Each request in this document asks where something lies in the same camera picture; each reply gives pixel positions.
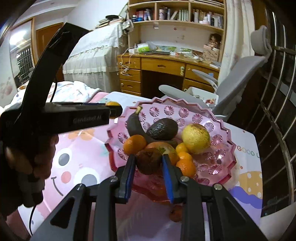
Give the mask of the person's left hand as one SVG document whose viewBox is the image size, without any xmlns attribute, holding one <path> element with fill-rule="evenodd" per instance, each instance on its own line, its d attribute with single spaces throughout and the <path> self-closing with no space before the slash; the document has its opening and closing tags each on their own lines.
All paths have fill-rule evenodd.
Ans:
<svg viewBox="0 0 296 241">
<path fill-rule="evenodd" d="M 1 215 L 4 218 L 23 204 L 19 174 L 34 174 L 40 179 L 49 178 L 58 142 L 58 135 L 45 139 L 41 150 L 33 158 L 27 158 L 19 150 L 1 143 Z"/>
</svg>

